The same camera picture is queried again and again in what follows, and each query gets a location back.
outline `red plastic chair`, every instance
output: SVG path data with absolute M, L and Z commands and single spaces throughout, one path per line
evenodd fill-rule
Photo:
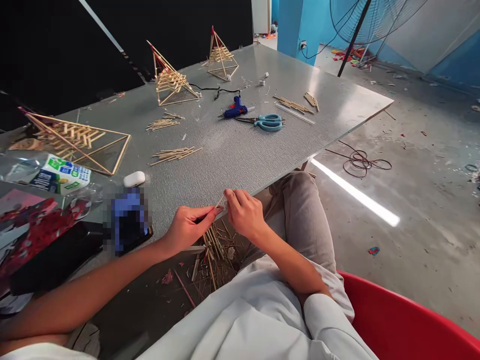
M 339 271 L 353 327 L 380 360 L 480 359 L 480 341 L 445 317 L 361 277 Z

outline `gray pants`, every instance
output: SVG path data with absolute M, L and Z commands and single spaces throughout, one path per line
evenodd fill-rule
M 294 171 L 269 190 L 273 197 L 263 211 L 268 226 L 304 257 L 335 274 L 332 234 L 314 179 L 305 171 Z M 263 255 L 252 245 L 241 267 Z

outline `metal table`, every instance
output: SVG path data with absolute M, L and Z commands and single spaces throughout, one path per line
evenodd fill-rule
M 146 175 L 143 187 L 154 229 L 149 242 L 165 233 L 179 206 L 216 204 L 225 188 L 245 189 L 254 195 L 393 102 L 261 44 L 233 54 L 240 66 L 231 82 L 208 74 L 207 67 L 200 64 L 180 72 L 190 84 L 202 88 L 220 85 L 228 90 L 241 89 L 242 104 L 255 106 L 248 116 L 279 114 L 286 120 L 280 131 L 265 132 L 233 119 L 219 120 L 235 94 L 221 92 L 214 101 L 217 92 L 204 90 L 199 101 L 167 106 L 168 112 L 185 117 L 179 120 L 180 125 L 146 132 L 148 124 L 164 112 L 158 107 L 153 83 L 131 90 L 115 102 L 99 103 L 80 112 L 82 124 L 132 135 L 117 174 L 123 177 L 143 171 Z M 265 72 L 269 73 L 266 85 L 259 86 Z M 272 98 L 277 95 L 310 107 L 303 97 L 306 91 L 316 97 L 320 109 L 315 115 L 306 114 L 314 125 L 277 108 L 277 100 Z M 75 121 L 77 112 L 59 118 Z M 149 166 L 155 161 L 152 154 L 160 150 L 193 146 L 203 149 L 182 160 Z M 91 261 L 88 270 L 105 262 L 106 257 L 101 254 Z

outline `blue glue gun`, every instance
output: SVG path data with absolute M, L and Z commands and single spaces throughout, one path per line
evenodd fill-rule
M 235 96 L 233 100 L 235 101 L 235 107 L 225 111 L 223 113 L 224 118 L 235 118 L 249 112 L 247 107 L 245 105 L 242 105 L 242 100 L 240 99 L 240 96 Z

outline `blue-handled scissors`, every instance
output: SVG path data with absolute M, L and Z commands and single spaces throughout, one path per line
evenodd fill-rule
M 268 132 L 279 131 L 282 128 L 282 118 L 277 114 L 268 114 L 259 117 L 234 117 L 235 120 L 253 124 L 254 127 Z

